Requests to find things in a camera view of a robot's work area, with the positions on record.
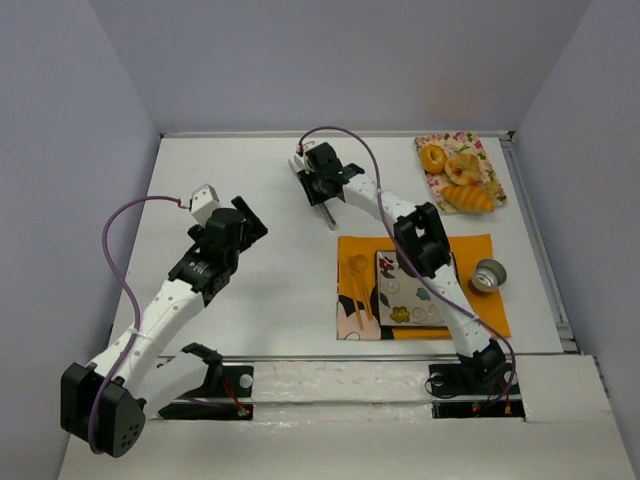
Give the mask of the metal tongs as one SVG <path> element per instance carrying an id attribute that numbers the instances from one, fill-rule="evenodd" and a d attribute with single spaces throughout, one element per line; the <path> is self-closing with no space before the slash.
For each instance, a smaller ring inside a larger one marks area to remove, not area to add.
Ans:
<path id="1" fill-rule="evenodd" d="M 302 155 L 294 153 L 293 157 L 288 160 L 288 164 L 295 179 L 301 185 L 309 205 L 323 218 L 328 228 L 334 231 L 337 223 L 325 203 L 320 200 L 320 195 L 314 190 L 314 177 L 307 170 Z"/>

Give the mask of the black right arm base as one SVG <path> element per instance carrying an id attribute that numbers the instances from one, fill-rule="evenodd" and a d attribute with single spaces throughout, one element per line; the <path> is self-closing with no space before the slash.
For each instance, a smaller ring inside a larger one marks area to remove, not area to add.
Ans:
<path id="1" fill-rule="evenodd" d="M 496 377 L 471 386 L 454 363 L 431 364 L 425 380 L 435 419 L 525 418 L 517 376 L 504 365 Z"/>

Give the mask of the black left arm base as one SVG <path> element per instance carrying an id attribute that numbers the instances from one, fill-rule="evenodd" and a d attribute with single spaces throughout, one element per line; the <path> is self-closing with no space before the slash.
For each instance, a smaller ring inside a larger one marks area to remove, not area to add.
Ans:
<path id="1" fill-rule="evenodd" d="M 158 410 L 163 420 L 250 421 L 253 419 L 254 367 L 227 364 L 223 356 L 202 344 L 191 343 L 181 352 L 205 366 L 196 375 L 196 387 Z"/>

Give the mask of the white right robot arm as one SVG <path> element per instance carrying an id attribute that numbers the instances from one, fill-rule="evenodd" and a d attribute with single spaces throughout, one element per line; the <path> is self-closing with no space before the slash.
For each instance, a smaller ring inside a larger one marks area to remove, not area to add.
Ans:
<path id="1" fill-rule="evenodd" d="M 416 205 L 384 190 L 375 157 L 374 175 L 344 165 L 334 148 L 299 143 L 290 162 L 309 204 L 325 206 L 338 199 L 380 221 L 391 239 L 401 268 L 418 279 L 435 301 L 452 337 L 458 367 L 469 387 L 488 388 L 501 380 L 498 402 L 509 394 L 516 359 L 509 341 L 473 310 L 458 280 L 454 255 L 437 208 Z"/>

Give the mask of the striped croissant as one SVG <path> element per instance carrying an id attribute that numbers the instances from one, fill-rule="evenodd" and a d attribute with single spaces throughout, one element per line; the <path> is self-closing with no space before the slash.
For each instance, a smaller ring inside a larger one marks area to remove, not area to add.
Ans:
<path id="1" fill-rule="evenodd" d="M 441 195 L 463 213 L 491 213 L 495 209 L 491 198 L 479 186 L 447 186 L 441 190 Z"/>

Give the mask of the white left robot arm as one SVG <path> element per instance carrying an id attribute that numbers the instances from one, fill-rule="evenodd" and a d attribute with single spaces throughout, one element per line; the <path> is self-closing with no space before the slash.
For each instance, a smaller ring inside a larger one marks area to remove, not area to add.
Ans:
<path id="1" fill-rule="evenodd" d="M 142 394 L 151 367 L 177 333 L 204 310 L 236 273 L 241 253 L 268 229 L 237 196 L 230 206 L 200 189 L 187 206 L 195 220 L 192 246 L 169 271 L 146 308 L 132 304 L 128 329 L 87 364 L 62 374 L 60 424 L 90 450 L 119 458 L 139 439 L 147 418 L 173 399 L 168 392 Z"/>

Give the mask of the green-speckled bread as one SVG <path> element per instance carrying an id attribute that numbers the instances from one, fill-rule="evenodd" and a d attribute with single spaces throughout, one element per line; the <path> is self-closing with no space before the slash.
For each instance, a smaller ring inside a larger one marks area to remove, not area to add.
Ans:
<path id="1" fill-rule="evenodd" d="M 488 180 L 483 183 L 482 187 L 496 208 L 506 204 L 507 195 L 499 181 Z"/>

